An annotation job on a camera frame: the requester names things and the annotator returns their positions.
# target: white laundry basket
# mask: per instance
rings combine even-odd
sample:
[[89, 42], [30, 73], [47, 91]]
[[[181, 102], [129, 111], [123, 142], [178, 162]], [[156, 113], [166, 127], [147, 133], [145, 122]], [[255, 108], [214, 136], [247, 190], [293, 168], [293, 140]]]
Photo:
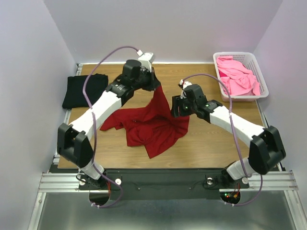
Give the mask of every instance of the white laundry basket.
[[[218, 79], [221, 79], [219, 70], [217, 68], [216, 59], [220, 56], [233, 56], [234, 60], [241, 62], [247, 69], [253, 71], [253, 74], [256, 76], [257, 81], [260, 83], [260, 93], [261, 95], [257, 96], [231, 96], [233, 102], [252, 102], [258, 98], [267, 97], [269, 95], [268, 87], [264, 81], [263, 75], [261, 73], [260, 67], [256, 60], [255, 55], [247, 52], [219, 52], [213, 54], [214, 65], [216, 70], [216, 75]], [[229, 98], [227, 94], [224, 93], [223, 87], [220, 85], [221, 96], [224, 102], [228, 102]]]

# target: gray wall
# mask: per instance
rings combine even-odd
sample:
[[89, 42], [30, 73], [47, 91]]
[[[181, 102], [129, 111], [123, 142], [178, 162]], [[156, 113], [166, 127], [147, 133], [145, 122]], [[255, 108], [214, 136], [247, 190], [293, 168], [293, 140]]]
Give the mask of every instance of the gray wall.
[[27, 229], [75, 61], [41, 0], [0, 7], [0, 229]]
[[[44, 0], [77, 62], [134, 45], [156, 61], [212, 61], [256, 48], [282, 0]], [[120, 51], [108, 61], [125, 61]]]
[[260, 106], [270, 125], [278, 127], [307, 210], [307, 1], [284, 0], [255, 50], [269, 97]]

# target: pink cloth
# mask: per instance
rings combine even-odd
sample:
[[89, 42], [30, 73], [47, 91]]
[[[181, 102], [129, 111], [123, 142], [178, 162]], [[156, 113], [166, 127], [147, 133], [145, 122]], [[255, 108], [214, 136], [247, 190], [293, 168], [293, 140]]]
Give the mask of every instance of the pink cloth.
[[216, 63], [221, 81], [232, 96], [260, 95], [260, 84], [256, 76], [241, 62], [235, 61], [233, 56], [218, 57]]

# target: black cloth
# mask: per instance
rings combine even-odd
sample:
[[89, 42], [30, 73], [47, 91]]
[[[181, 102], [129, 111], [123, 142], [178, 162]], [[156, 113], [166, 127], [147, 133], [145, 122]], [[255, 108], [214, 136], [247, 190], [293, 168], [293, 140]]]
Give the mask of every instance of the black cloth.
[[[82, 93], [82, 88], [87, 75], [68, 77], [67, 91], [62, 107], [71, 109], [76, 107], [88, 107], [85, 97]], [[86, 85], [86, 93], [90, 102], [94, 104], [102, 95], [108, 85], [107, 75], [95, 74], [92, 75]]]

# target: wooden table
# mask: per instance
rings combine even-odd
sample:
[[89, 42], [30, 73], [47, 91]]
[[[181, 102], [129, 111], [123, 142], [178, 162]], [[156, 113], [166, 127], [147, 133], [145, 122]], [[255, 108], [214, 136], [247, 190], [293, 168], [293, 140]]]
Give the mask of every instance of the wooden table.
[[[87, 75], [94, 65], [84, 65], [82, 75]], [[161, 82], [165, 96], [171, 107], [172, 96], [179, 95], [178, 83], [184, 77], [195, 73], [209, 73], [214, 76], [214, 65], [154, 65], [156, 76]], [[109, 82], [122, 71], [122, 65], [101, 65], [97, 73], [109, 76]], [[202, 87], [208, 100], [222, 102], [217, 81], [209, 77], [197, 76], [189, 79]], [[145, 107], [152, 99], [153, 92], [138, 90], [123, 108]], [[80, 117], [87, 108], [74, 108], [69, 123]], [[244, 119], [262, 125], [255, 102], [237, 102], [233, 112]], [[110, 129], [98, 131], [97, 153], [95, 160], [104, 168], [220, 168], [237, 161], [238, 155], [233, 136], [227, 131], [200, 120], [192, 115], [188, 133], [164, 153], [149, 159], [144, 146], [128, 147], [126, 130]], [[248, 147], [240, 141], [243, 157], [248, 155]], [[60, 158], [58, 168], [76, 168], [74, 164]]]

